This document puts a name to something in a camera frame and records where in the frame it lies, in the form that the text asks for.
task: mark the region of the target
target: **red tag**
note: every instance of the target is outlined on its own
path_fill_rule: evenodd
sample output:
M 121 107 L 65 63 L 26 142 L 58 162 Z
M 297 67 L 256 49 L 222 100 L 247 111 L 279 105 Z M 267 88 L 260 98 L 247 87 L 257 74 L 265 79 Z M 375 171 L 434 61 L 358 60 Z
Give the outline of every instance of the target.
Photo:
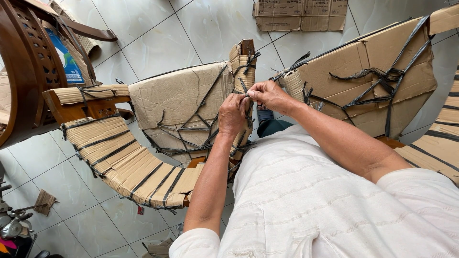
M 140 207 L 140 206 L 137 207 L 137 214 L 138 215 L 143 215 L 143 211 L 144 211 L 143 207 Z

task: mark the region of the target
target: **hand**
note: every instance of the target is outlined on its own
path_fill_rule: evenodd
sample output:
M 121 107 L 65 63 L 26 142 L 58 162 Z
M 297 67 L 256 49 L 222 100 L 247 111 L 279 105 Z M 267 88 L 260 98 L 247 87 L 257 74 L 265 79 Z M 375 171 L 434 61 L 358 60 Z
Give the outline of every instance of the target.
M 247 94 L 257 104 L 263 104 L 265 107 L 272 111 L 277 111 L 282 115 L 289 115 L 291 108 L 300 103 L 294 98 L 290 97 L 280 86 L 274 81 L 264 81 L 255 83 L 248 91 Z
M 245 94 L 231 93 L 218 111 L 218 134 L 230 137 L 233 141 L 246 121 Z

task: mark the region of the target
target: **white shirt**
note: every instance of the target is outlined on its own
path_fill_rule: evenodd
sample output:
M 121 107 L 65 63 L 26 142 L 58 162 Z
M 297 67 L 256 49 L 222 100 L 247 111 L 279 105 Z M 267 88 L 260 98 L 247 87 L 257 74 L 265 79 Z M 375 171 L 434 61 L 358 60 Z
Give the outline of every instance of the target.
M 338 166 L 300 125 L 259 139 L 233 191 L 222 240 L 187 231 L 171 258 L 459 257 L 459 190 L 449 178 L 410 168 L 375 185 Z

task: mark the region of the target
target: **dark pants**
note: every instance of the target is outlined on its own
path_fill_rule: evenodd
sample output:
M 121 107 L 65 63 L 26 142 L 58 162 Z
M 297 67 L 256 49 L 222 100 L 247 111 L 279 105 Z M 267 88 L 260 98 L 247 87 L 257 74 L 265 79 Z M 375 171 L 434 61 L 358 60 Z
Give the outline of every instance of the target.
M 263 138 L 265 136 L 272 135 L 276 132 L 283 131 L 292 125 L 292 123 L 289 123 L 284 120 L 270 119 L 267 121 L 263 121 L 263 123 L 258 127 L 257 135 L 260 138 Z

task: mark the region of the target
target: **white tile floor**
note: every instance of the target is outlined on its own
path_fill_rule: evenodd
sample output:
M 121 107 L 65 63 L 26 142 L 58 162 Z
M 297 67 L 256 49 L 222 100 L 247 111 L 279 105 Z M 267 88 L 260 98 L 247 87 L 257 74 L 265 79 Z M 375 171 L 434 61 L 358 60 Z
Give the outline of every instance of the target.
M 63 4 L 81 22 L 112 29 L 117 42 L 99 42 L 101 51 L 91 56 L 97 79 L 127 84 L 158 73 L 228 58 L 231 46 L 253 38 L 262 54 L 256 80 L 266 80 L 290 66 L 299 56 L 312 56 L 348 40 L 408 17 L 429 14 L 447 6 L 445 0 L 349 0 L 343 32 L 261 32 L 252 18 L 252 0 L 64 0 Z M 432 47 L 438 89 L 400 138 L 410 143 L 432 124 L 452 85 L 459 58 L 457 30 L 436 36 Z M 275 114 L 275 118 L 294 122 Z M 149 143 L 133 119 L 129 128 L 145 146 Z M 251 139 L 256 139 L 256 130 Z M 166 162 L 168 157 L 160 157 Z M 62 141 L 60 131 L 32 137 L 0 151 L 6 181 L 13 188 L 5 200 L 14 208 L 33 205 L 39 189 L 57 197 L 48 217 L 35 214 L 30 221 L 38 239 L 33 252 L 47 249 L 67 258 L 140 258 L 142 242 L 159 243 L 175 238 L 175 226 L 186 209 L 173 216 L 168 211 L 137 207 L 100 179 L 94 179 L 72 146 Z M 234 197 L 227 191 L 222 214 L 224 231 Z

